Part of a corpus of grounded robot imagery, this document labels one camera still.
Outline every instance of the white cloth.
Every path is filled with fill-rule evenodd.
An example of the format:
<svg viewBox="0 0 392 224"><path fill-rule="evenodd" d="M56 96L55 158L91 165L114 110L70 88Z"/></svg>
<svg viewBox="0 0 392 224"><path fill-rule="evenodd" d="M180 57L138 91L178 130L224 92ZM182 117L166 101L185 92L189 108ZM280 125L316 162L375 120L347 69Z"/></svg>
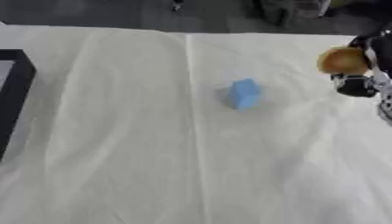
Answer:
<svg viewBox="0 0 392 224"><path fill-rule="evenodd" d="M392 129L334 92L341 36L5 26L34 81L0 165L0 223L390 223ZM231 81L262 86L228 106Z"/></svg>

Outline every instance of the table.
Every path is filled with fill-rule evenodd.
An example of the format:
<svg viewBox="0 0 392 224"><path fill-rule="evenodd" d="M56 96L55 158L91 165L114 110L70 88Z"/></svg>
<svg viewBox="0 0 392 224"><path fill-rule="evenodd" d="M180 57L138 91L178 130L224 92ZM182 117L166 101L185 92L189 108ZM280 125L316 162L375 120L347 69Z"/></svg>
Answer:
<svg viewBox="0 0 392 224"><path fill-rule="evenodd" d="M1 223L390 223L392 129L316 59L351 37L2 26L38 69ZM231 81L263 87L228 106Z"/></svg>

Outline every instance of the dark floor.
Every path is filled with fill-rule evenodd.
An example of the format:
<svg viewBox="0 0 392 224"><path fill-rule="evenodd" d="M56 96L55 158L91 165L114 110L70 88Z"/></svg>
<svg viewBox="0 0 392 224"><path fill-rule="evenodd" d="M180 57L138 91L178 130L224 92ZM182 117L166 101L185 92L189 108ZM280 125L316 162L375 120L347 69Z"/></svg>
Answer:
<svg viewBox="0 0 392 224"><path fill-rule="evenodd" d="M283 32L360 34L380 21L341 12L335 17L294 20L286 28L263 22L252 0L0 0L0 20L12 25L72 25L152 29L165 32Z"/></svg>

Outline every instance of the bread roll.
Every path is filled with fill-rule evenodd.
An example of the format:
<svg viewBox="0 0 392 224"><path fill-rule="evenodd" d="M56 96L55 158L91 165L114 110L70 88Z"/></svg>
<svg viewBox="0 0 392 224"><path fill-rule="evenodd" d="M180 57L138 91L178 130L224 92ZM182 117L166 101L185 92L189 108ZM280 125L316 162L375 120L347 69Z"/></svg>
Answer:
<svg viewBox="0 0 392 224"><path fill-rule="evenodd" d="M334 47L318 57L318 69L326 74L364 74L368 71L363 51L354 47Z"/></svg>

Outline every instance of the blue cube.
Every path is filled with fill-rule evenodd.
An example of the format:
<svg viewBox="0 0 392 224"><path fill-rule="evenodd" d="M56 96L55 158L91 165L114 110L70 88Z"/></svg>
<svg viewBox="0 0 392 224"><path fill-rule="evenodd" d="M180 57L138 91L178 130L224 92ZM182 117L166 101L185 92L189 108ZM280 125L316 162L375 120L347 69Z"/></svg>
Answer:
<svg viewBox="0 0 392 224"><path fill-rule="evenodd" d="M260 88L252 79L233 82L230 96L236 109L253 108L260 99Z"/></svg>

